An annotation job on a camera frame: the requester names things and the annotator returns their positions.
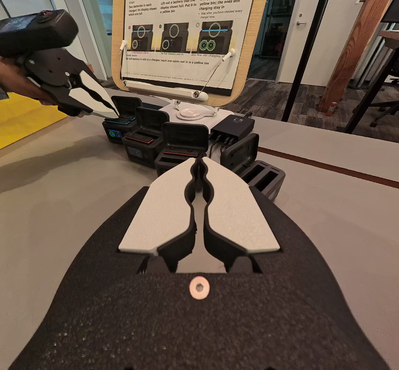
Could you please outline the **black battery charging case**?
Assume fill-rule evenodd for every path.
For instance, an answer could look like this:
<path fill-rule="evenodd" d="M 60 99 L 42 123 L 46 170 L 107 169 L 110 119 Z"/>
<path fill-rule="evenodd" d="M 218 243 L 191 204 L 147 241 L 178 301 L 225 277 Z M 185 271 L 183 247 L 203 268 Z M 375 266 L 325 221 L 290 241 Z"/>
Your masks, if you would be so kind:
<path fill-rule="evenodd" d="M 280 192 L 286 174 L 283 170 L 257 160 L 259 135 L 251 133 L 227 148 L 220 157 L 220 164 L 238 175 L 250 187 L 257 188 L 270 201 Z"/>
<path fill-rule="evenodd" d="M 119 118 L 136 118 L 136 108 L 142 107 L 142 100 L 137 97 L 113 96 L 113 103 L 119 112 Z M 130 125 L 117 125 L 112 123 L 102 123 L 106 136 L 111 143 L 122 144 L 122 138 L 129 132 L 137 128 L 137 121 Z"/>
<path fill-rule="evenodd" d="M 155 169 L 155 160 L 165 146 L 162 136 L 162 126 L 169 122 L 166 112 L 147 108 L 136 108 L 135 110 L 137 128 L 130 133 L 141 133 L 152 136 L 151 144 L 143 144 L 137 141 L 122 138 L 122 144 L 130 161 Z"/>
<path fill-rule="evenodd" d="M 198 166 L 199 160 L 206 156 L 209 147 L 209 130 L 205 125 L 166 122 L 162 126 L 162 136 L 165 146 L 155 160 L 157 176 L 188 159 L 194 159 L 195 165 Z M 195 149 L 200 151 L 200 154 L 197 158 L 168 155 L 163 153 L 166 148 Z"/>

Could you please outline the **person's left hand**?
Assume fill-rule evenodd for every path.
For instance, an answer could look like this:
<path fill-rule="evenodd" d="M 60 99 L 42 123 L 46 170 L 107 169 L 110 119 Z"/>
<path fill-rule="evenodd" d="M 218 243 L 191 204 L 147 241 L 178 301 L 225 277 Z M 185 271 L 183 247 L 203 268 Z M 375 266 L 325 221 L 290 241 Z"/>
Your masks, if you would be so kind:
<path fill-rule="evenodd" d="M 18 95 L 32 98 L 42 105 L 57 106 L 48 94 L 28 79 L 24 71 L 7 58 L 0 58 L 0 88 L 5 93 L 16 93 Z"/>

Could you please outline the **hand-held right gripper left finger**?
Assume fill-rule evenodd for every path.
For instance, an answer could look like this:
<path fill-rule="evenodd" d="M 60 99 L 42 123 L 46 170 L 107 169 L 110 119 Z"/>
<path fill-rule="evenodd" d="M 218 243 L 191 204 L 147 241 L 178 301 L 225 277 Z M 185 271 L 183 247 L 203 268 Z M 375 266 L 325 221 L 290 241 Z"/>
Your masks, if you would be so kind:
<path fill-rule="evenodd" d="M 170 272 L 195 246 L 192 202 L 198 162 L 189 158 L 159 176 L 147 189 L 118 250 L 162 257 Z"/>

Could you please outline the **yellow plastic bin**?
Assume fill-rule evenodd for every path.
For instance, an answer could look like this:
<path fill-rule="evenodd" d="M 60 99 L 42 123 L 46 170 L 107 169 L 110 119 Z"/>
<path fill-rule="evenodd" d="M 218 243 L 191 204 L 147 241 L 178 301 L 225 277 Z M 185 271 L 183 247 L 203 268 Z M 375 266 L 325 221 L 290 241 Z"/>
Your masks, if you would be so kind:
<path fill-rule="evenodd" d="M 67 116 L 57 107 L 43 106 L 39 101 L 16 93 L 1 93 L 0 148 L 51 126 Z"/>

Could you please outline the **instruction sheet on wooden stand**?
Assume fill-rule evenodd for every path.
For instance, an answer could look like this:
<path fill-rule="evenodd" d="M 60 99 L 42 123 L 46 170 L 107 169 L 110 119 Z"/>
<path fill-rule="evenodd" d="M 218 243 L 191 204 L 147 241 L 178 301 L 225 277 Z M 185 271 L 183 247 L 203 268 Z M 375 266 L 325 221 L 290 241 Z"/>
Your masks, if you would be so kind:
<path fill-rule="evenodd" d="M 165 87 L 132 80 L 123 80 L 121 75 L 122 59 L 127 47 L 127 42 L 124 40 L 125 0 L 113 0 L 111 57 L 113 82 L 119 89 L 126 92 L 166 98 L 175 102 L 192 103 L 209 108 L 214 113 L 218 112 L 219 108 L 234 101 L 241 94 L 245 86 L 265 4 L 266 0 L 252 1 L 233 88 L 230 95 L 225 95 L 206 93 L 192 88 Z"/>

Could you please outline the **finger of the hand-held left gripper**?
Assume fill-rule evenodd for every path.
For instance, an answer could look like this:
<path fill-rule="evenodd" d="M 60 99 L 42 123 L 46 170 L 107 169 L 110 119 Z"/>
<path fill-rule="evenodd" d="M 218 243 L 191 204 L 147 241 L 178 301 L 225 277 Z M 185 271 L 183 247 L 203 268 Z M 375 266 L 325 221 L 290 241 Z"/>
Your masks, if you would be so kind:
<path fill-rule="evenodd" d="M 83 88 L 84 90 L 86 90 L 88 92 L 90 92 L 92 90 L 93 92 L 97 92 L 97 93 L 100 93 L 103 89 L 105 90 L 105 88 L 103 88 L 99 82 L 94 80 L 94 78 L 92 78 L 84 70 L 80 72 L 79 77 L 80 77 L 81 83 L 82 83 L 82 87 L 80 87 L 80 88 Z"/>
<path fill-rule="evenodd" d="M 92 90 L 88 92 L 83 88 L 75 88 L 69 91 L 69 96 L 92 110 L 92 112 L 84 110 L 86 115 L 94 115 L 101 118 L 118 118 L 117 108 L 104 89 L 97 93 Z"/>

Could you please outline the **wooden post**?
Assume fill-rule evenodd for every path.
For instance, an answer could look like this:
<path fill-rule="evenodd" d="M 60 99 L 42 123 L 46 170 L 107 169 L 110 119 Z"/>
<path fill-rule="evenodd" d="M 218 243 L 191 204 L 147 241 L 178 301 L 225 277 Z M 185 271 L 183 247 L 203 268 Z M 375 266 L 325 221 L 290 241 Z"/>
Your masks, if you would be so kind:
<path fill-rule="evenodd" d="M 391 0 L 364 2 L 317 107 L 318 112 L 327 113 L 333 102 L 341 100 L 390 3 Z"/>

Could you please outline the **black power hub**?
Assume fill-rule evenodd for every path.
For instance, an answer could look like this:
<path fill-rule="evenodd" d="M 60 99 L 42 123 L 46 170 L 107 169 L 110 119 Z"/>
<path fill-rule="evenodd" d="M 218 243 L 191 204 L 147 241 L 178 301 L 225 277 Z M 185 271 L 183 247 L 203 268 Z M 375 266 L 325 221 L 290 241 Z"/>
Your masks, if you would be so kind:
<path fill-rule="evenodd" d="M 228 115 L 222 121 L 211 128 L 211 139 L 225 141 L 233 138 L 234 142 L 240 141 L 248 136 L 255 125 L 255 120 L 249 117 L 237 115 Z"/>

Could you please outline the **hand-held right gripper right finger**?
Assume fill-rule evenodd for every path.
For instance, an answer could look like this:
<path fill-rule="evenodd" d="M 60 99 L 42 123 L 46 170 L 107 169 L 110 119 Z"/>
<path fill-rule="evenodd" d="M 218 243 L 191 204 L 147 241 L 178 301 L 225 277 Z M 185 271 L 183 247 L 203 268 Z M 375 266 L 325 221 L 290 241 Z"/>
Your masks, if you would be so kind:
<path fill-rule="evenodd" d="M 254 255 L 281 249 L 247 183 L 209 157 L 201 159 L 201 176 L 204 246 L 227 273 L 238 258 L 247 258 L 253 268 Z"/>

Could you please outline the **white door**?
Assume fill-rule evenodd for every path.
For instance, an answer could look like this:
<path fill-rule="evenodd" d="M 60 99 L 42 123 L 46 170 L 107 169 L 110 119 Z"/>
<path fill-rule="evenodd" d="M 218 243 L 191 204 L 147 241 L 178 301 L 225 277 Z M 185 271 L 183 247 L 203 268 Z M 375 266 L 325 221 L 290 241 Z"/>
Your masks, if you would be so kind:
<path fill-rule="evenodd" d="M 276 82 L 292 83 L 319 0 L 295 0 Z"/>

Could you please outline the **black metal pole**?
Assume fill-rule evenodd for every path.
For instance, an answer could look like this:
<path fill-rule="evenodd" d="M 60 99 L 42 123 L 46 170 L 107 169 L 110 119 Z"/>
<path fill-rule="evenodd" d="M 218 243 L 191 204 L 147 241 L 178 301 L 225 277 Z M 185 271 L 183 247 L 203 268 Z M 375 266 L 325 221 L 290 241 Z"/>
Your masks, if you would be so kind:
<path fill-rule="evenodd" d="M 298 67 L 297 67 L 297 72 L 295 74 L 295 77 L 292 82 L 292 87 L 290 90 L 290 93 L 287 98 L 287 103 L 282 115 L 282 122 L 288 122 L 291 111 L 295 102 L 295 99 L 297 97 L 298 90 L 300 88 L 301 82 L 303 75 L 305 73 L 307 63 L 309 61 L 312 48 L 314 45 L 314 42 L 317 37 L 318 30 L 320 28 L 321 22 L 323 15 L 325 13 L 326 7 L 328 4 L 328 0 L 318 0 L 318 4 L 312 19 L 312 24 L 310 25 L 310 30 L 308 32 L 307 40 L 304 45 L 304 49 L 302 51 L 301 59 L 299 61 Z"/>

